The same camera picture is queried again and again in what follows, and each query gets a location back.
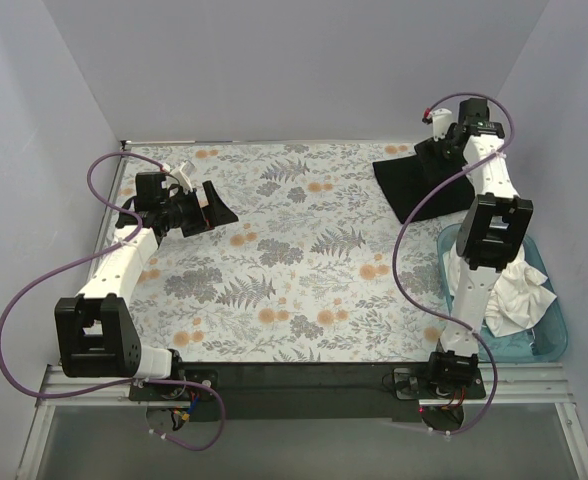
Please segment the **black t shirt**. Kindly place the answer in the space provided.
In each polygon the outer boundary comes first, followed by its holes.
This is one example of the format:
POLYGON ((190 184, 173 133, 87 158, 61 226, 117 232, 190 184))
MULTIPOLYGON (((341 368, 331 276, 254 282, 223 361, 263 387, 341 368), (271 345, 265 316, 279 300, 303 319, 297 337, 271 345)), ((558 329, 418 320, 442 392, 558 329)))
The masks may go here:
MULTIPOLYGON (((428 193, 461 170, 456 163, 421 154, 373 163, 375 179, 401 224, 428 193)), ((467 210, 474 198, 474 188, 463 176, 428 200, 413 222, 467 210)))

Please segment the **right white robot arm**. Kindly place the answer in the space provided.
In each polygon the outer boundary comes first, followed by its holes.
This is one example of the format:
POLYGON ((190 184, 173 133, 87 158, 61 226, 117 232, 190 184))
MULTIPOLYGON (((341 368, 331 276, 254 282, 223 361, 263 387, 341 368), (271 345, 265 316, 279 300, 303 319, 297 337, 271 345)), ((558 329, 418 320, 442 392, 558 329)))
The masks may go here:
POLYGON ((513 126, 492 120, 490 103, 471 96, 456 113, 434 105, 423 115, 432 138, 421 150, 436 155, 424 166, 444 167, 455 179, 468 180, 474 190, 455 243, 460 273, 450 311, 454 320, 426 367, 427 387, 440 398, 461 400, 480 384, 477 337, 490 294, 516 258, 533 214, 532 202, 520 197, 506 165, 513 126))

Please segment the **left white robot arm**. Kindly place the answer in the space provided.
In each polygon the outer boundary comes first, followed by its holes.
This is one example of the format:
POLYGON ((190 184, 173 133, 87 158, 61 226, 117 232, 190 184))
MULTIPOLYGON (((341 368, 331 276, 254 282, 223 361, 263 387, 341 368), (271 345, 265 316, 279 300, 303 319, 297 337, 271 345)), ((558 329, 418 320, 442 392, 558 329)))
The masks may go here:
POLYGON ((203 191, 206 202, 201 204, 178 170, 136 175, 135 194, 123 204, 115 225, 113 251, 103 256, 75 297, 55 306, 67 376, 152 379, 154 390, 167 400, 185 392, 187 377, 178 369, 178 352, 143 344, 129 303, 144 267, 170 231, 191 237, 237 222, 211 182, 204 182, 203 191))

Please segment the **floral patterned table mat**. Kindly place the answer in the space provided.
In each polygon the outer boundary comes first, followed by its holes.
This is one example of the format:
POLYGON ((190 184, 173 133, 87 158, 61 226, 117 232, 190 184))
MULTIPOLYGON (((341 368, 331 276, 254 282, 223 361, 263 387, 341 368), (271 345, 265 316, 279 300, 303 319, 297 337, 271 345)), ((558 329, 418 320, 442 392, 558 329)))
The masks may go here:
POLYGON ((424 361, 444 329, 437 239, 455 213, 403 228, 373 173, 407 144, 139 146, 115 200, 155 162, 191 161, 239 221, 148 261, 129 310, 141 341, 190 362, 424 361))

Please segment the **white t shirt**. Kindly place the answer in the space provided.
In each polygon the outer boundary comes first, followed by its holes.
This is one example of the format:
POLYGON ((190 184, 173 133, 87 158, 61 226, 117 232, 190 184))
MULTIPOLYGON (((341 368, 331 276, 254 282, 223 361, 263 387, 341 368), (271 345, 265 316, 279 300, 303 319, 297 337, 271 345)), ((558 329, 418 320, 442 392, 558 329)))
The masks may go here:
POLYGON ((544 284, 548 277, 525 258, 524 244, 501 272, 490 293, 484 321, 501 338, 533 328, 557 296, 544 284))

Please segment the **teal plastic bin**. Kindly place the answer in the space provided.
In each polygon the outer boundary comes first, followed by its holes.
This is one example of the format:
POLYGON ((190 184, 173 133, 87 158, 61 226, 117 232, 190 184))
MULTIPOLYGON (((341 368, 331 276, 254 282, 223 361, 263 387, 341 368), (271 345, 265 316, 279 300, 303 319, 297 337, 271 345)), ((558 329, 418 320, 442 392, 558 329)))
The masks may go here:
MULTIPOLYGON (((441 290, 448 312, 452 311, 454 296, 447 280, 446 256, 456 243, 459 228, 459 223, 449 225, 439 233, 437 239, 441 290)), ((498 363, 555 362, 563 355, 568 345, 568 332, 558 300, 554 300, 541 320, 531 328, 507 336, 495 337, 490 329, 483 325, 481 336, 498 363)))

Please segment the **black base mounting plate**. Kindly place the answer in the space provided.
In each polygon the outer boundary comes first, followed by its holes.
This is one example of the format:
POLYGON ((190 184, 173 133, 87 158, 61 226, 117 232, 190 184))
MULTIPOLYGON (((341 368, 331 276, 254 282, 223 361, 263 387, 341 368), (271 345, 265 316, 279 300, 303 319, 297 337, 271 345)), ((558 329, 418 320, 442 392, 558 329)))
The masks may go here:
POLYGON ((192 418, 229 420, 391 419, 418 422, 421 403, 462 406, 491 389, 478 369, 410 363, 187 363, 180 385, 133 387, 130 400, 170 407, 196 398, 192 418))

